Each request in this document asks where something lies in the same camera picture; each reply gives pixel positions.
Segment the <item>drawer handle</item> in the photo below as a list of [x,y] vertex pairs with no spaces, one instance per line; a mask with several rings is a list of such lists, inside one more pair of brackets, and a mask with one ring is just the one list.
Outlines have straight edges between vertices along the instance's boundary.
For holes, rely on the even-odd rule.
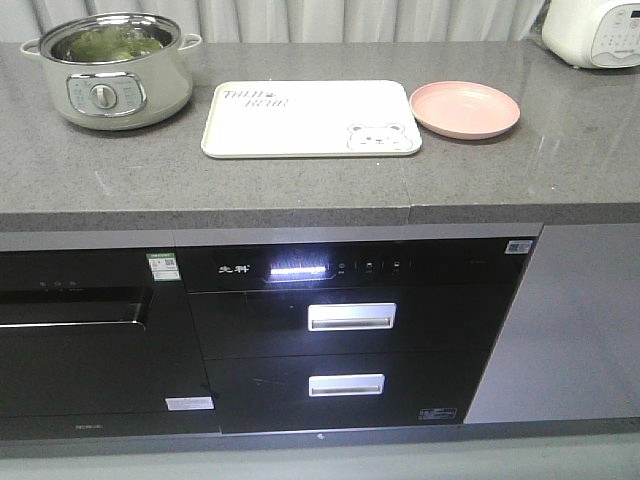
[[382,373],[309,377],[310,397],[381,395],[383,390],[384,374]]
[[393,328],[395,303],[330,303],[309,305],[310,332],[384,330]]

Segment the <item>pot handle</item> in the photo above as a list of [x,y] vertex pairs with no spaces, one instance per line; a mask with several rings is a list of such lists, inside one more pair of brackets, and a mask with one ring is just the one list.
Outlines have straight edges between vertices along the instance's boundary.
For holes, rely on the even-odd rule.
[[34,38],[32,40],[27,40],[22,45],[20,45],[20,53],[24,55],[26,58],[31,60],[32,62],[39,62],[42,56],[40,52],[37,50],[37,46],[40,43],[39,38]]
[[197,51],[202,45],[202,37],[197,33],[187,33],[182,37],[180,46],[178,47],[178,53],[180,55],[191,55]]

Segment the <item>stone countertop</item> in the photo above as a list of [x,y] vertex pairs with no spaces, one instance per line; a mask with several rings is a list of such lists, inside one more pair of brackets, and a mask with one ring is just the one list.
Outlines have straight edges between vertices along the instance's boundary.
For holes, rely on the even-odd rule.
[[[154,126],[99,132],[54,109],[42,67],[0,44],[0,230],[640,220],[640,70],[576,70],[530,42],[209,44],[195,90]],[[420,127],[407,157],[217,160],[200,149],[232,80],[465,80],[520,105],[508,133]]]

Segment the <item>label sticker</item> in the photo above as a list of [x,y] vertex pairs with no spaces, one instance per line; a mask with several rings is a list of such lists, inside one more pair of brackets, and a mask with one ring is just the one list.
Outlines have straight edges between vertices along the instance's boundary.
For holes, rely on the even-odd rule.
[[418,420],[453,420],[457,414],[457,408],[423,408],[418,413]]
[[531,251],[533,240],[511,240],[504,253],[507,255],[526,255]]
[[213,399],[211,397],[183,397],[165,398],[169,411],[181,410],[213,410]]
[[180,271],[173,253],[147,253],[149,268],[156,281],[180,280]]

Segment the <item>oven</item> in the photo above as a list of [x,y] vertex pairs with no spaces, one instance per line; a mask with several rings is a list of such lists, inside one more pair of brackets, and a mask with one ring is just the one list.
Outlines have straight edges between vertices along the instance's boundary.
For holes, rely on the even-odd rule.
[[174,248],[65,248],[0,253],[0,439],[218,432]]

